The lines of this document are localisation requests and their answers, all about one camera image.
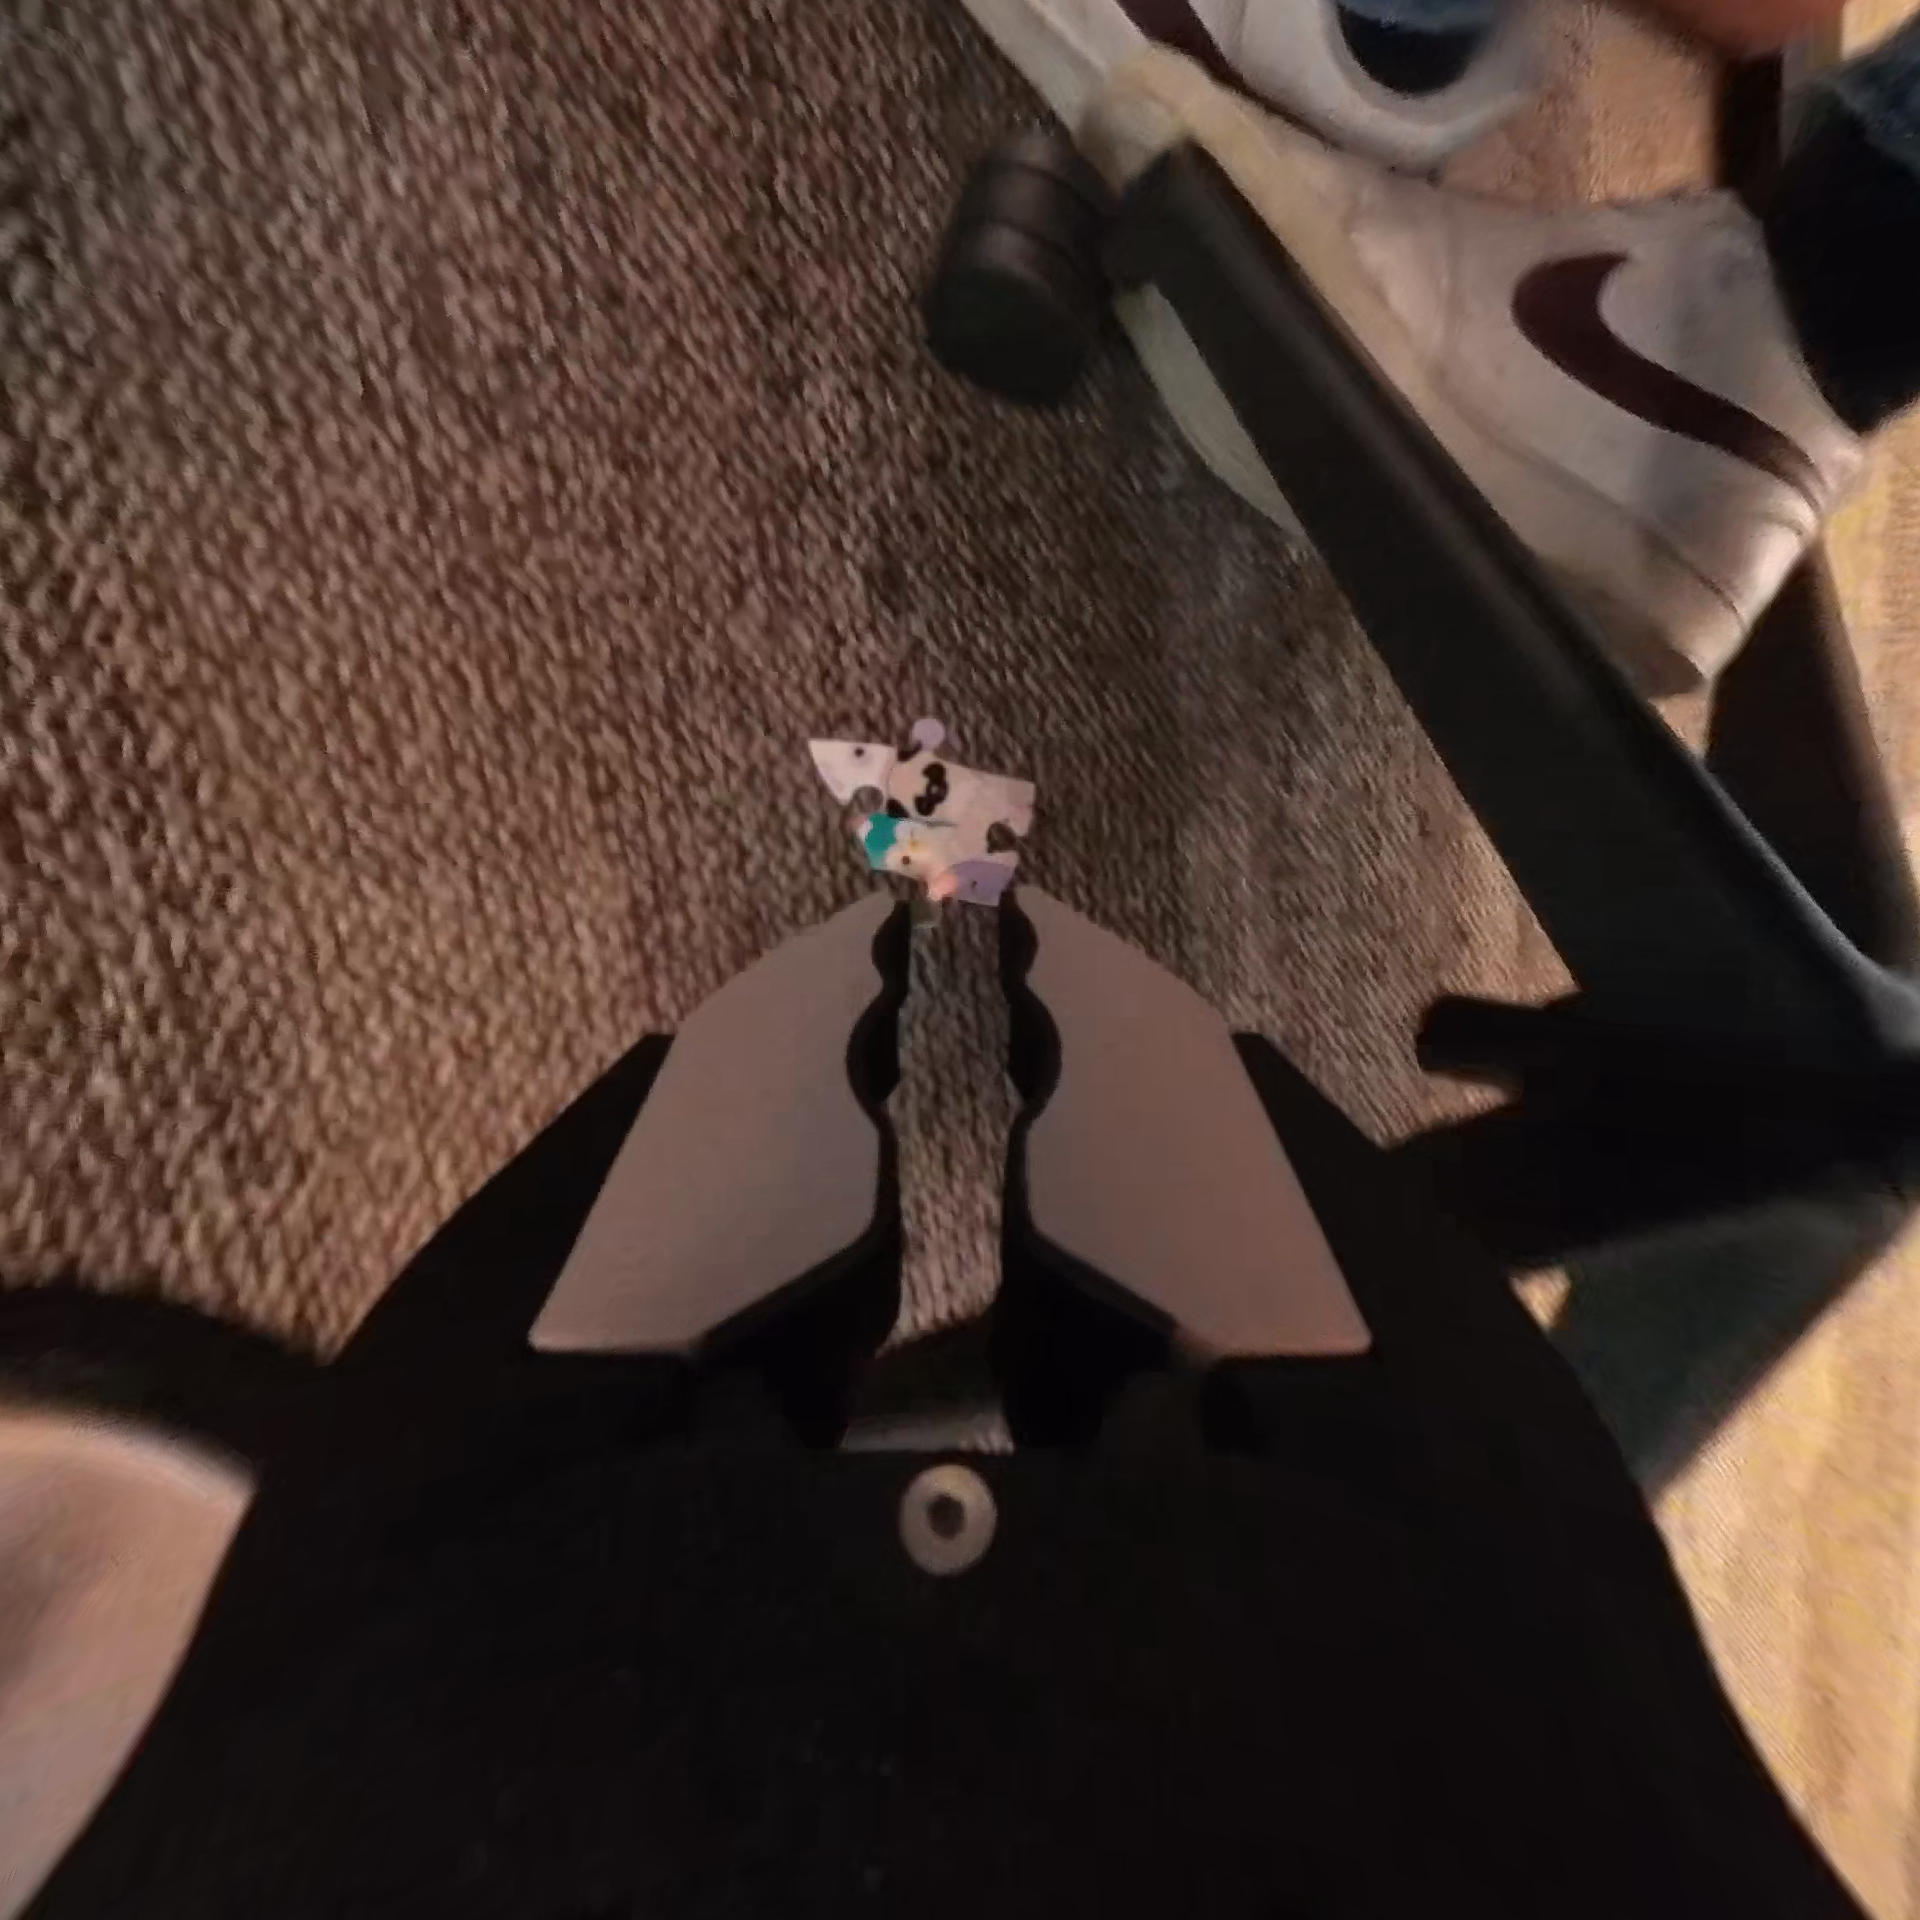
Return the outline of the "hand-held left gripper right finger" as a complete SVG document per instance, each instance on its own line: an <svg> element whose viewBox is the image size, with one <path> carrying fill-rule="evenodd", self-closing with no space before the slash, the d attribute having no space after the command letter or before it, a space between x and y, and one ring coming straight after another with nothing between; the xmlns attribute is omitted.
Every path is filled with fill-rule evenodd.
<svg viewBox="0 0 1920 1920"><path fill-rule="evenodd" d="M1369 1329L1225 1018L1053 896L998 909L1016 1092L992 1372L1083 1446L1139 1376L1360 1361Z"/></svg>

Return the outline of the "person's white sneaker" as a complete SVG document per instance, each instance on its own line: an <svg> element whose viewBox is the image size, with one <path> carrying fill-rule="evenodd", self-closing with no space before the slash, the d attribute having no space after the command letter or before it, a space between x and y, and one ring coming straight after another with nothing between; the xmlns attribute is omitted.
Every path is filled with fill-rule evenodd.
<svg viewBox="0 0 1920 1920"><path fill-rule="evenodd" d="M1429 176L1525 107L1549 6L1360 2L964 2L1069 134L1145 53L1183 57L1233 106Z"/></svg>
<svg viewBox="0 0 1920 1920"><path fill-rule="evenodd" d="M1080 124L1112 184L1193 142L1653 700L1717 682L1860 438L1725 193L1525 209L1333 152L1142 54Z"/></svg>

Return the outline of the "black office chair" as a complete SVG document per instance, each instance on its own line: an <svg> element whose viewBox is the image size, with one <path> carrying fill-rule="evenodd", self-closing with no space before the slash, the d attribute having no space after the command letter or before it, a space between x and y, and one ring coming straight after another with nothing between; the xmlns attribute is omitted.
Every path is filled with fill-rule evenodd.
<svg viewBox="0 0 1920 1920"><path fill-rule="evenodd" d="M1120 198L1060 132L992 147L928 345L1056 403L1111 290L1185 325L1575 984L1438 1000L1421 1067L1507 1101L1393 1158L1515 1266L1787 1197L1915 1204L1915 878L1823 565L1765 613L1695 757L1193 144Z"/></svg>

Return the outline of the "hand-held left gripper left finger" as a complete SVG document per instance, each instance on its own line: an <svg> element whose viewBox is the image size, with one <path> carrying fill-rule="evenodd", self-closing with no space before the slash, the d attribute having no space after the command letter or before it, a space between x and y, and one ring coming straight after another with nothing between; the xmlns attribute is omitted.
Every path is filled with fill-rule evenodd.
<svg viewBox="0 0 1920 1920"><path fill-rule="evenodd" d="M910 914L863 896L705 996L664 1048L537 1313L532 1350L755 1376L805 1442L847 1429L900 1307Z"/></svg>

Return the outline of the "single printed puzzle piece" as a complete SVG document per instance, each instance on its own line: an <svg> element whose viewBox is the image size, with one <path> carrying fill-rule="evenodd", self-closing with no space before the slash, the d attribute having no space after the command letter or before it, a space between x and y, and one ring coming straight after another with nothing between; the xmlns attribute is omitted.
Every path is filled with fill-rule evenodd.
<svg viewBox="0 0 1920 1920"><path fill-rule="evenodd" d="M895 741L815 737L806 760L860 865L902 898L913 930L953 908L997 909L1015 892L1037 788L956 760L940 721Z"/></svg>

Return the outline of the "person's leg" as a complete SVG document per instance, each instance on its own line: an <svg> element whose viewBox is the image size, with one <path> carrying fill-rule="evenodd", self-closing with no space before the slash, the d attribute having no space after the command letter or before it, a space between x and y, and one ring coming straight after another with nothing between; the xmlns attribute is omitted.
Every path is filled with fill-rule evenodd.
<svg viewBox="0 0 1920 1920"><path fill-rule="evenodd" d="M1917 20L1828 68L1757 205L1720 198L1745 364L1791 354L1854 437L1917 396Z"/></svg>

